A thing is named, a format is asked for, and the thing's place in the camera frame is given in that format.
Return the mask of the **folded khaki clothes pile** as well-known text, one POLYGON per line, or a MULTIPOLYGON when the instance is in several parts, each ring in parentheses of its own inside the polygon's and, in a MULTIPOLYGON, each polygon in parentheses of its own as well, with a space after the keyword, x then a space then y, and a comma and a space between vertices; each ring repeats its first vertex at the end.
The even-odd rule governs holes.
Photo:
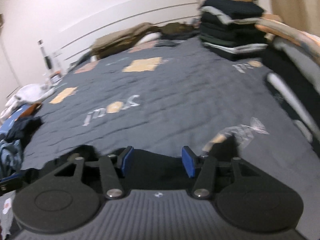
POLYGON ((91 56, 103 59, 132 48, 148 33, 156 33, 159 27, 144 22, 134 27, 107 34, 95 40, 91 46, 91 56))

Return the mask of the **black printed t-shirt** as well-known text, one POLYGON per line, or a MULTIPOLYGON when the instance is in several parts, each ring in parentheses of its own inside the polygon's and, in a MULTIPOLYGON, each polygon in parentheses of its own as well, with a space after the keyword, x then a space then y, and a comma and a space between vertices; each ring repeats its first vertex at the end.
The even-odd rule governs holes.
MULTIPOLYGON (((125 148, 119 148, 111 153, 119 154, 125 148)), ((228 162, 238 156, 238 146, 234 136, 222 143, 214 144, 204 156, 211 155, 217 161, 228 162)), ((97 193, 103 194, 100 181, 98 161, 103 155, 99 155, 93 146, 81 145, 70 152, 47 162, 43 168, 29 168, 22 171, 22 179, 26 185, 30 185, 40 178, 55 171, 62 165, 66 165, 56 173, 57 177, 71 177, 75 174, 76 158, 84 161, 81 172, 83 184, 91 187, 97 193)), ((125 178, 120 178, 125 195, 134 189, 139 190, 176 190, 191 189, 195 179, 188 177, 182 163, 182 157, 169 157, 149 151, 134 149, 133 162, 125 178)))

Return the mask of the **white bed headboard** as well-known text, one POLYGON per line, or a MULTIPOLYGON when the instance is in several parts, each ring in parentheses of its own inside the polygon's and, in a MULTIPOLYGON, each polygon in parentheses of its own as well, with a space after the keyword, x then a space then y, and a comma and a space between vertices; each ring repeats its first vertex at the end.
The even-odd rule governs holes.
POLYGON ((66 73, 96 39, 143 22, 163 25, 198 15, 200 0, 130 0, 97 12, 47 40, 54 68, 66 73))

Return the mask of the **white crumpled cloth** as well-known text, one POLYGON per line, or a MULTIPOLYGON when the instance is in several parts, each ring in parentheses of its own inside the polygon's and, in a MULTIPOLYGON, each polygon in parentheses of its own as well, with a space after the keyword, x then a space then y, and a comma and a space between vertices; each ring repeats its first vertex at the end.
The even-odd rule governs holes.
POLYGON ((54 92, 55 88, 46 83, 32 83, 20 88, 5 104, 1 112, 1 125, 22 105, 33 105, 43 102, 46 98, 53 95, 54 92))

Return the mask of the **dark camouflage garment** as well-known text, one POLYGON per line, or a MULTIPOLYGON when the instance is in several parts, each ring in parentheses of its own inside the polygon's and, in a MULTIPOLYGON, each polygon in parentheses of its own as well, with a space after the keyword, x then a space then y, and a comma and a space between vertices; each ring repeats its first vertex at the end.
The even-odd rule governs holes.
POLYGON ((168 23, 159 28, 162 40, 187 40, 199 34, 193 25, 179 22, 168 23))

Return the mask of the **grey quilted bedspread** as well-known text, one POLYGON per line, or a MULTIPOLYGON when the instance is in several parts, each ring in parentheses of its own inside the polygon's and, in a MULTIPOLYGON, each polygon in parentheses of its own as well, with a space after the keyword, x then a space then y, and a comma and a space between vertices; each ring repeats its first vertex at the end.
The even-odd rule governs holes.
POLYGON ((72 92, 61 102, 43 103, 23 167, 41 168, 82 144, 102 154, 128 145, 175 157, 184 145, 201 153, 219 131, 255 117, 269 135, 256 134, 240 154, 301 195, 298 230, 316 239, 319 158, 265 86, 268 72, 223 59, 197 38, 105 58, 68 73, 56 91, 72 92))

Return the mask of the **folded fleece blankets stack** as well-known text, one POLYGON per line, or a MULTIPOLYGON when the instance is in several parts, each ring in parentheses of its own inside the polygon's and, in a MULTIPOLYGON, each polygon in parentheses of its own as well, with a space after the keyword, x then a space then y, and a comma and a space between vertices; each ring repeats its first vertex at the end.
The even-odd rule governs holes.
POLYGON ((319 140, 319 37, 261 18, 256 28, 272 35, 262 62, 266 85, 307 138, 319 140))

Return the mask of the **stack of folded dark clothes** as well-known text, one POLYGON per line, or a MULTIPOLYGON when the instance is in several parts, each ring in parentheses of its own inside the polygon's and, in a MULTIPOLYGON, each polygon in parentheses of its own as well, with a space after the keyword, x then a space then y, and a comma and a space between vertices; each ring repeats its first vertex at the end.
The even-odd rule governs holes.
POLYGON ((264 9, 253 2, 205 0, 199 7, 199 38, 204 47, 230 61, 259 56, 267 47, 255 24, 264 9))

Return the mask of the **pile of blue clothes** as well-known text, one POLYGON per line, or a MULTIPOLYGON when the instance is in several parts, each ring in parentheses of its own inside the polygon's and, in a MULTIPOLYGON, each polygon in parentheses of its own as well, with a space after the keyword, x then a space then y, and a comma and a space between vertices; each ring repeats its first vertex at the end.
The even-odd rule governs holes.
POLYGON ((42 124, 39 116, 23 117, 16 120, 4 136, 1 135, 1 179, 21 170, 24 149, 42 124))

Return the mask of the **clear plastic bag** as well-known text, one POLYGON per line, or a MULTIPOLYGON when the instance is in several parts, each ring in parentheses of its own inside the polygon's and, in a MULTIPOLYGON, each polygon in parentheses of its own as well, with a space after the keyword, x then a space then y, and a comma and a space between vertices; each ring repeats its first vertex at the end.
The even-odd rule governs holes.
POLYGON ((205 144, 202 150, 209 152, 214 144, 222 143, 231 136, 235 137, 237 146, 243 150, 251 143, 256 134, 269 135, 264 124, 258 118, 251 117, 249 125, 239 124, 219 131, 213 139, 205 144))

